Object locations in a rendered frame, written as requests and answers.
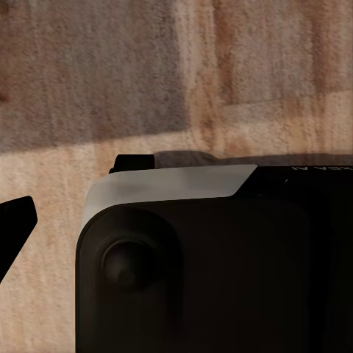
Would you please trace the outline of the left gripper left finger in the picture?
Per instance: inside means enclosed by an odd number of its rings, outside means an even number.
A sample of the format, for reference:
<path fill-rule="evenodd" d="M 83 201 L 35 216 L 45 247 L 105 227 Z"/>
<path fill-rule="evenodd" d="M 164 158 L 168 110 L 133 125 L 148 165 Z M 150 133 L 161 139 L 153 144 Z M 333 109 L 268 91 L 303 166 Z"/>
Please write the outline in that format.
<path fill-rule="evenodd" d="M 0 204 L 0 282 L 37 225 L 31 196 Z"/>

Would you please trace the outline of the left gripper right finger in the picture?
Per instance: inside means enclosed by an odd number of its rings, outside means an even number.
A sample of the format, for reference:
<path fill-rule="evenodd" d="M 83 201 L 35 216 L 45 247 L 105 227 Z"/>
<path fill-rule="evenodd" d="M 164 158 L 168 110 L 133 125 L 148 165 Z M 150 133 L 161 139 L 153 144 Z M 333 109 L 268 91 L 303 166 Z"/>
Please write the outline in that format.
<path fill-rule="evenodd" d="M 337 196 L 330 221 L 353 254 L 353 198 Z"/>

